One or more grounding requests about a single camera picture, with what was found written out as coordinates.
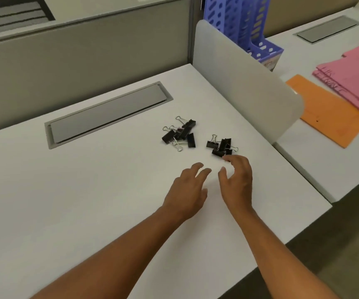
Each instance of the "person's right hand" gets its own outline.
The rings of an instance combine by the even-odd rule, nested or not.
[[[235,168],[235,173],[229,179],[225,167],[218,173],[222,198],[229,211],[234,217],[239,212],[253,212],[253,172],[249,160],[239,155],[223,156],[222,159],[229,161]]]

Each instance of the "orange envelope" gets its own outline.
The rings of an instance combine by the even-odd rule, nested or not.
[[[304,122],[343,148],[359,134],[359,110],[349,102],[301,75],[286,83],[304,99],[305,110],[301,117]]]

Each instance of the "cubicle partition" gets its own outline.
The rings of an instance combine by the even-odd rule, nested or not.
[[[0,129],[188,62],[191,0],[0,40]]]

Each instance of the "floor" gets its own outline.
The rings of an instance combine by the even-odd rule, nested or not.
[[[359,299],[359,186],[287,244],[343,299]],[[220,299],[271,298],[258,269]]]

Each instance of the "forearm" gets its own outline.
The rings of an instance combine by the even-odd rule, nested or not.
[[[181,223],[173,214],[158,209],[33,299],[127,298],[153,256]]]
[[[235,219],[274,299],[338,299],[287,249],[255,211],[238,212]]]

